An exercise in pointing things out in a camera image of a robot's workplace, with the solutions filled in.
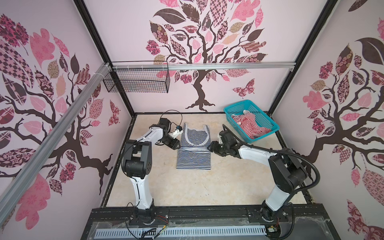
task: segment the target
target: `striped tank top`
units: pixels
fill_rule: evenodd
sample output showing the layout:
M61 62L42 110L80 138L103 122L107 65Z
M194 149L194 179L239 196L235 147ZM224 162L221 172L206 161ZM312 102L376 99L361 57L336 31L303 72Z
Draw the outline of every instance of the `striped tank top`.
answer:
M184 123L180 148L177 150L177 169L211 169L211 152L207 147L211 144L208 125L198 130L188 128Z

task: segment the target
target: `black vertical post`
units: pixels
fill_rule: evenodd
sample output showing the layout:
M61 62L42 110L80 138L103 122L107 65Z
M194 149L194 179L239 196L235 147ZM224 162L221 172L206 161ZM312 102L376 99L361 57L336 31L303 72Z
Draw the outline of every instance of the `black vertical post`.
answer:
M327 22L327 19L328 19L329 15L331 14L331 12L332 12L332 10L335 7L337 2L338 2L338 0L328 0L327 3L325 4L323 10L320 13L319 18L317 19L315 25L313 26L311 33L309 34L307 40L304 43L303 48L301 49L301 51L300 51L300 53L296 59L295 68L285 78L281 88L279 89L275 99L272 102L270 109L268 110L268 115L272 115L273 112L276 110L277 106L279 105L281 99L284 96L285 91L288 89L290 83L292 82L292 79L294 78L299 67L303 63L305 56L307 55L308 51L311 49L312 44L316 40L316 38L319 35L324 24Z
M135 111L133 110L132 105L129 102L127 94L124 92L124 89L123 89L122 84L119 80L119 77L117 76L117 74L113 70L113 64L112 64L111 59L109 58L109 55L107 53L107 49L105 48L103 42L101 41L100 35L97 32L96 26L93 23L93 20L92 20L90 14L88 12L87 7L85 6L84 1L83 0L73 0L73 1L76 5L81 17L83 18L85 25L87 26L87 29L88 29L89 33L91 34L91 37L92 37L97 49L99 50L101 58L103 59L104 62L109 63L109 65L111 66L111 68L112 68L111 76L115 80L116 87L119 90L121 98L122 98L125 106L127 107L128 112L130 113L131 117L133 117L135 115Z

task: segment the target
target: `tree decal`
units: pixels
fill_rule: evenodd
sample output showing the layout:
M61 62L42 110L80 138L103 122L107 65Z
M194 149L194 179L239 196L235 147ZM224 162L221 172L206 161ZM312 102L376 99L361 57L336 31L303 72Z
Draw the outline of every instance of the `tree decal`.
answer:
M4 28L8 27L8 32L11 32L15 24L5 15L2 15L0 25L3 29L0 36L3 36L6 33ZM18 23L16 29L24 29L19 25ZM3 36L12 46L0 39L0 71L2 72L0 81L4 81L8 92L8 95L0 95L0 103L6 106L0 109L0 149L9 144L10 146L18 146L13 150L0 154L0 166L10 170L28 162L35 152L35 149L20 146L19 138L40 145L58 123L60 116L73 104L76 91L81 92L79 86L87 84L91 77L88 64L80 70L76 56L73 54L69 58L70 52L67 47L56 37L53 37L53 40L60 50L60 55L54 56L56 46L50 42L51 34L43 28L40 32L41 36L33 33L33 36L30 37L32 53L38 63L33 66L35 68L34 72L31 70L30 64L12 47L18 46L17 43L26 45L28 35L24 36L23 39L19 38L15 33L14 38L9 34L7 38ZM47 69L42 69L41 64L45 60L51 61ZM48 189L58 194L63 193L63 184L73 180L76 170L85 167L93 167L98 170L100 177L99 194L101 194L103 177L111 172L112 168L107 169L107 167L112 154L107 160L101 161L98 158L85 156L83 153L83 147L89 146L87 141L92 137L89 132L90 129L100 124L100 121L97 120L103 108L103 99L97 98L100 90L101 85L96 88L92 97L88 99L80 114L72 122L69 130L65 132L66 142L58 146L50 155L50 159L54 159L54 162L48 160L48 163L42 167L50 170L45 178L46 182L45 180L39 181L45 182L47 187L49 185ZM33 108L26 109L26 102L30 102ZM112 120L116 124L118 123L117 115L120 110L112 102L111 109L113 111ZM19 118L20 120L14 121L17 114L22 117ZM15 177L20 171L10 172L12 171L0 171L0 177ZM24 215L20 215L19 218L21 220L24 217ZM37 221L38 219L32 225L27 223L27 228L32 228Z
M372 66L365 61L384 64L384 44L375 38L357 41L362 44L362 57L347 45L335 64L327 62L320 67L320 80L314 82L313 91L303 97L303 102L313 111L308 118L313 121L312 129L316 132L313 149L304 157L315 162L325 144L335 145L332 154L339 154L340 164L349 160L353 163L354 185L362 179L369 194L384 205L384 177L367 168L384 170L384 148L372 146L372 142L384 144L384 119L379 117L384 111L384 74L363 68L364 64ZM364 166L357 165L357 154L361 155ZM306 166L306 169L310 174L311 168ZM361 229L361 223L354 226L354 232L356 227Z
M149 40L146 49L156 55L155 64L156 61L172 64L260 62L266 56L263 53L255 53L266 45L265 41L255 42L263 31L256 29L263 20L261 8L255 10L260 5L260 0L229 1L237 5L232 15L227 12L227 0L211 0L209 5L207 0L189 0L185 3L182 1L180 5L173 0L160 2L172 8L159 10L149 22L157 42ZM168 24L156 23L160 20L159 17ZM226 73L217 70L169 73L171 77L175 76L175 82L180 80L184 84L193 83L199 97L186 109L199 106L200 110L207 112L203 106L214 104L205 99L203 80L217 81L220 76L225 81L230 81L229 77L236 78L249 72L246 69L232 69Z

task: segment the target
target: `butterfly decal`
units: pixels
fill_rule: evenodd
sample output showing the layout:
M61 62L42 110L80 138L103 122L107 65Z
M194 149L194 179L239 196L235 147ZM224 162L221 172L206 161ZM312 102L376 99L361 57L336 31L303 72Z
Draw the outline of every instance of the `butterfly decal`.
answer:
M108 126L112 125L112 124L117 124L119 123L119 113L121 110L119 110L118 107L115 107L115 104L110 100L109 101L109 104L111 105L111 110L112 110L112 116L110 117L109 121L108 121Z
M244 96L247 94L247 93L253 93L254 94L254 90L255 88L253 87L253 85L255 84L255 79L252 79L251 81L249 81L247 83L247 85L245 86L245 88L234 88L232 90L235 91L235 93L238 93L240 97L242 97L244 99Z

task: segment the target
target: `wire mesh basket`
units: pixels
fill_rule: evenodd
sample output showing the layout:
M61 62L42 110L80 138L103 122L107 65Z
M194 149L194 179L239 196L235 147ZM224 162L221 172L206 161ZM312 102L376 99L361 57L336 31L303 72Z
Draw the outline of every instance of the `wire mesh basket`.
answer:
M143 64L117 65L117 68L113 68L105 76L103 81L108 92L168 93L170 82L168 63L166 61L119 63L132 64L137 62Z

